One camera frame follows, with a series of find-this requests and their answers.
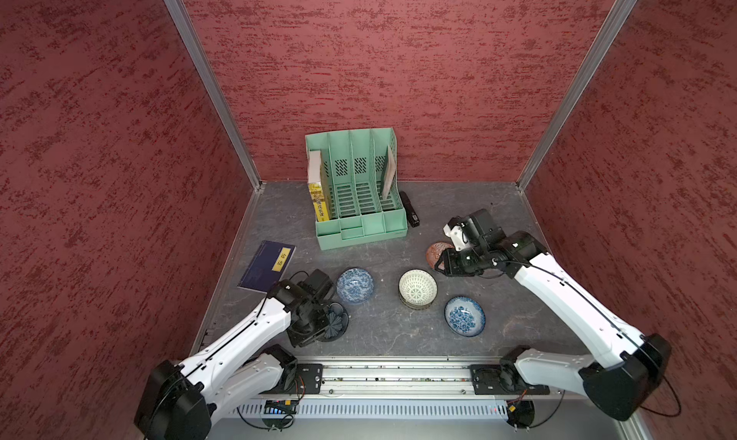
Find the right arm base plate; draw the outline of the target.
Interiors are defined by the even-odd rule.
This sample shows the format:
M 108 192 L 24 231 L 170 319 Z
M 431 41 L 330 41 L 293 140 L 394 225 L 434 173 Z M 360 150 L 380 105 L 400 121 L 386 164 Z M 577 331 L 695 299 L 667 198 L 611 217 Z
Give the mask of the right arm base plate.
M 512 366 L 500 364 L 474 364 L 470 368 L 471 382 L 476 395 L 500 395 L 519 397 L 549 395 L 548 386 L 527 384 Z

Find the orange diamond pattern bowl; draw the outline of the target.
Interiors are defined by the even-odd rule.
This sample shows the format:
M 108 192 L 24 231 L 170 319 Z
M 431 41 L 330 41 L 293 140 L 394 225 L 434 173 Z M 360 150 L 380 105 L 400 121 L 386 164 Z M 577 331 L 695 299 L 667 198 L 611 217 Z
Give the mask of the orange diamond pattern bowl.
M 435 265 L 441 258 L 441 254 L 443 254 L 443 252 L 448 248 L 451 250 L 455 249 L 453 244 L 449 244 L 449 242 L 435 242 L 435 244 L 431 244 L 431 246 L 428 247 L 425 253 L 425 258 L 430 269 L 435 269 Z

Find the green triangle pattern bowl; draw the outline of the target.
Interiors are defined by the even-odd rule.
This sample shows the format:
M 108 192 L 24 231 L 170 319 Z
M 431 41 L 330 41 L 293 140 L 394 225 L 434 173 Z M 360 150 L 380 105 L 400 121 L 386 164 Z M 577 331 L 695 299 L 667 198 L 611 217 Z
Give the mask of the green triangle pattern bowl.
M 400 277 L 398 292 L 400 298 L 406 302 L 434 302 L 438 295 L 438 286 L 434 277 L 427 271 L 411 269 Z

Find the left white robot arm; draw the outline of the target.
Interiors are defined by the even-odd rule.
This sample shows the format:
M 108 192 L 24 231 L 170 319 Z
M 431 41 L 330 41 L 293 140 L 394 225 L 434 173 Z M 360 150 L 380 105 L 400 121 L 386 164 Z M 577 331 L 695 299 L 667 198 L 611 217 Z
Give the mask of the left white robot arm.
M 257 395 L 305 394 L 297 358 L 269 342 L 286 334 L 292 346 L 304 347 L 343 336 L 349 316 L 333 301 L 334 292 L 320 269 L 297 283 L 274 284 L 246 318 L 213 344 L 151 371 L 134 416 L 136 428 L 147 439 L 205 439 L 215 424 Z

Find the dark flower pattern bowl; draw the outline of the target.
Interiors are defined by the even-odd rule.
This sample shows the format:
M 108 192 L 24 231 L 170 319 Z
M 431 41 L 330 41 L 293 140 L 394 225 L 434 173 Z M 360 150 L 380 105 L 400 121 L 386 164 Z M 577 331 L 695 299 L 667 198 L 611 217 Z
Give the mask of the dark flower pattern bowl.
M 349 314 L 338 302 L 327 308 L 328 326 L 322 335 L 322 342 L 332 342 L 341 338 L 349 328 Z

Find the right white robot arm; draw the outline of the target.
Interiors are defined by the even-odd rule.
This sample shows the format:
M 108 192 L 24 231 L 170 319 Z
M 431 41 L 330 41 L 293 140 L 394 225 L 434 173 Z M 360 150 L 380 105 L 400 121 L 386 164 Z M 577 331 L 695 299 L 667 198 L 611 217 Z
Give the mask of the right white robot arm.
M 500 361 L 500 378 L 512 390 L 552 386 L 585 395 L 609 417 L 626 421 L 660 386 L 671 356 L 669 342 L 644 336 L 579 285 L 532 235 L 495 231 L 474 236 L 443 229 L 454 244 L 439 258 L 448 277 L 496 269 L 533 292 L 585 344 L 581 356 L 519 346 Z

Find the pink striped bowl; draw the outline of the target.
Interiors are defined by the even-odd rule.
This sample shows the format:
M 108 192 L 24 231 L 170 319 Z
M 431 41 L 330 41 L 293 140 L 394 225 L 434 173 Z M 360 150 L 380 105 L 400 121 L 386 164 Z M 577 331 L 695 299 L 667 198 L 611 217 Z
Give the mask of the pink striped bowl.
M 427 302 L 427 303 L 412 303 L 412 302 L 406 302 L 402 298 L 400 298 L 400 299 L 402 300 L 402 304 L 405 307 L 407 307 L 407 308 L 409 308 L 409 309 L 411 309 L 413 311 L 426 310 L 426 309 L 430 308 L 432 306 L 432 304 L 433 304 L 433 301 L 430 301 L 430 302 Z

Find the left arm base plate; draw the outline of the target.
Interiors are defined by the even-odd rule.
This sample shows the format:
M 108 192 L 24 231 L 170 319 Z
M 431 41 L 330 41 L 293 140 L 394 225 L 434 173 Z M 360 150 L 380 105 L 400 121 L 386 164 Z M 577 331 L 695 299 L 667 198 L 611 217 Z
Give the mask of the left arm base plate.
M 280 380 L 267 394 L 293 396 L 319 394 L 324 366 L 320 363 L 298 363 L 283 371 Z

